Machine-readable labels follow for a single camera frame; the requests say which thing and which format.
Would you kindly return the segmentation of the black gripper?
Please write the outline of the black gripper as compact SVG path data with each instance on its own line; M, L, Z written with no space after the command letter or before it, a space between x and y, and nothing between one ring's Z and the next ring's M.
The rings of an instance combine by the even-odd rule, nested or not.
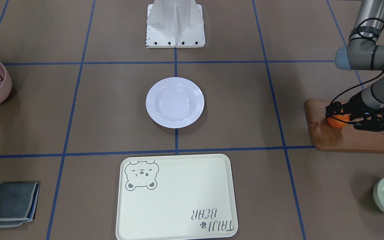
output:
M348 125L356 130L369 132L384 131L384 106L371 108L362 100L361 93L355 94L346 103L332 100L325 107L325 118L349 114Z

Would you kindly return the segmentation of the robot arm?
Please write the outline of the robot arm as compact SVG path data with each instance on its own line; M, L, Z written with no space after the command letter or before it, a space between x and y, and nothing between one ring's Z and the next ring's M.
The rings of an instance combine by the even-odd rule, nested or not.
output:
M348 44L337 50L335 65L343 70L379 70L372 84L341 103L326 106L326 120L357 130L384 131L384 0L361 3Z

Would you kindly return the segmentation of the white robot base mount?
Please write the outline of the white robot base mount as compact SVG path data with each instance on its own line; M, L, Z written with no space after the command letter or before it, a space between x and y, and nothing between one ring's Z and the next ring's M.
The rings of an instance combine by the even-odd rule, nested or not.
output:
M155 0L147 7L147 48L202 48L203 8L195 0Z

